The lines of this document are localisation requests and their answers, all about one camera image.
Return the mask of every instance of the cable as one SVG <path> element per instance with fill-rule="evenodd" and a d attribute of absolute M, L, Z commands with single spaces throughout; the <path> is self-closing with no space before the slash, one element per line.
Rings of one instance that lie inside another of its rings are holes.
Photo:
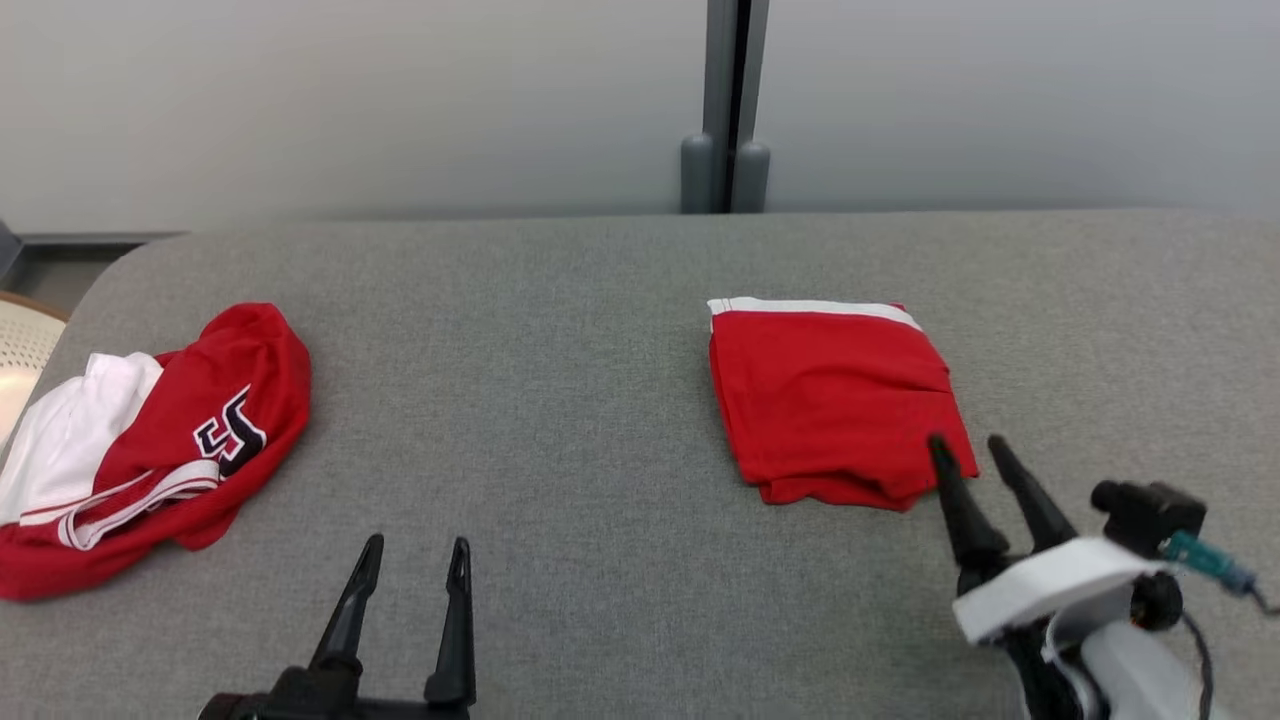
<path fill-rule="evenodd" d="M 1196 652 L 1201 656 L 1199 720 L 1208 720 L 1210 711 L 1213 708 L 1213 659 L 1208 653 L 1208 643 L 1204 642 L 1204 633 L 1201 632 L 1199 625 L 1192 619 L 1190 612 L 1183 612 L 1183 624 L 1187 625 L 1187 629 L 1192 632 L 1192 637 L 1196 638 Z"/>
<path fill-rule="evenodd" d="M 1280 615 L 1280 605 L 1268 603 L 1267 597 L 1262 594 L 1258 591 L 1258 588 L 1249 588 L 1248 593 L 1249 597 L 1253 598 L 1254 605 L 1258 606 L 1258 610 L 1261 610 L 1263 615 L 1266 615 L 1267 618 L 1275 618 L 1276 615 Z"/>

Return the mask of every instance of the white partition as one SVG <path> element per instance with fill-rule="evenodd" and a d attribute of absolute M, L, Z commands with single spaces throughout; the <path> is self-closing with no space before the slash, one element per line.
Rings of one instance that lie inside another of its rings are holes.
<path fill-rule="evenodd" d="M 684 0 L 0 0 L 14 232 L 669 213 Z"/>
<path fill-rule="evenodd" d="M 1280 215 L 1280 5 L 774 0 L 768 210 Z"/>

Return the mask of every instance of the gray fabric surface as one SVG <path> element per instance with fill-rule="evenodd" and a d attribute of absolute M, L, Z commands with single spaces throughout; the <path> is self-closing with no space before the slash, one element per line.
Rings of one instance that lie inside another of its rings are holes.
<path fill-rule="evenodd" d="M 1280 228 L 1183 211 L 330 224 L 143 247 L 76 311 L 90 351 L 180 347 L 265 300 L 308 343 L 314 418 L 206 551 L 0 606 L 0 715 L 195 716 L 305 662 L 387 534 L 366 694 L 417 697 L 454 534 L 475 564 L 477 717 L 1016 717 L 950 614 L 934 497 L 906 515 L 764 506 L 707 369 L 709 297 L 900 301 L 1085 532 L 1106 477 L 1208 501 L 1206 538 L 1280 596 Z M 979 452 L 979 500 L 1029 547 Z M 1280 708 L 1280 626 L 1199 579 L 1240 717 Z M 1194 666 L 1184 630 L 1167 638 Z"/>

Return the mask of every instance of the teal connector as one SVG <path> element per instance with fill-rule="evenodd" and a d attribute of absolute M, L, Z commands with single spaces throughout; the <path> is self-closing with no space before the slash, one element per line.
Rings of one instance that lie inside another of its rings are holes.
<path fill-rule="evenodd" d="M 1236 565 L 1226 552 L 1183 530 L 1169 538 L 1164 552 L 1166 560 L 1213 578 L 1231 594 L 1243 596 L 1253 589 L 1256 582 L 1253 573 Z"/>

